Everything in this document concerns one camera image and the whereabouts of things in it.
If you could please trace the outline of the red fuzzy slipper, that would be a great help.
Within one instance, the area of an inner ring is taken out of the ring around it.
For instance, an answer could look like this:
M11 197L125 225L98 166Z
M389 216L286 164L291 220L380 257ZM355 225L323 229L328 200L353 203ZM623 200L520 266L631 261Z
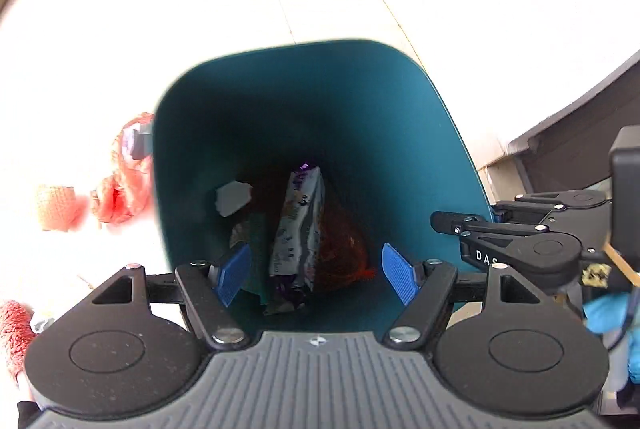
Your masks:
M1 306L1 363L13 381L23 373L26 352L36 334L30 326L32 310L10 300Z

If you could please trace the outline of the orange foam fruit net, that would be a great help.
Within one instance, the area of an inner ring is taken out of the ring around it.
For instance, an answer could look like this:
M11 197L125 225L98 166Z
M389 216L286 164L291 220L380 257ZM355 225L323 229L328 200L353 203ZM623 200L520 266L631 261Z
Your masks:
M38 223L46 232L76 231L89 209L89 198L73 186L39 186L36 200Z

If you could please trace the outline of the white biscuit snack package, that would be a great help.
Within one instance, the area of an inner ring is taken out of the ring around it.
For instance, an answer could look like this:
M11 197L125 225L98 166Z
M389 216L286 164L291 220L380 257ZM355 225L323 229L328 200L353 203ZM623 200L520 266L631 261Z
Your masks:
M294 312L314 291L323 206L320 168L303 164L292 171L269 260L272 294L265 315Z

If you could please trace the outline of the white paper scrap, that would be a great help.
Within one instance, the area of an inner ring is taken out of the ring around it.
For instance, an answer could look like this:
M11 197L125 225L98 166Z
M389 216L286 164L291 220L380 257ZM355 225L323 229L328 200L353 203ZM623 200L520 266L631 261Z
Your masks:
M231 181L216 189L216 209L224 218L235 214L252 200L253 186Z

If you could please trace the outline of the red mesh net bag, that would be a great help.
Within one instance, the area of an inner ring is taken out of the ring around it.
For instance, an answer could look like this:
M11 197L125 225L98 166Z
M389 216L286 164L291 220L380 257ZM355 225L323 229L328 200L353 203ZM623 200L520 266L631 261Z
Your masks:
M343 207L324 208L320 234L314 286L321 291L337 290L375 277L367 245Z

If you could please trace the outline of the red plastic bag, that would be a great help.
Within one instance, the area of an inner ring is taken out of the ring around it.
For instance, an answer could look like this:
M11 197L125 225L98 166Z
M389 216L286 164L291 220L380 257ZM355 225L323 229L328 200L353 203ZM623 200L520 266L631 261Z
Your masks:
M90 194L90 210L99 223L125 223L150 204L153 119L151 113L130 119L114 139L111 173Z

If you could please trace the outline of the teal plastic trash bin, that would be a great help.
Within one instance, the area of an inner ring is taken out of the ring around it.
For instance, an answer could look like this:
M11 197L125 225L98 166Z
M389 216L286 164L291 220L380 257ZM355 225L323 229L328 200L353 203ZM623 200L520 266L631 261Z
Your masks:
M254 206L276 221L291 172L318 168L373 267L385 246L460 265L458 241L435 232L431 215L491 215L430 78L374 41L250 51L192 68L157 106L153 157L168 263L186 299L205 308L217 305L206 273L228 253L233 225L216 192L232 181L252 186Z

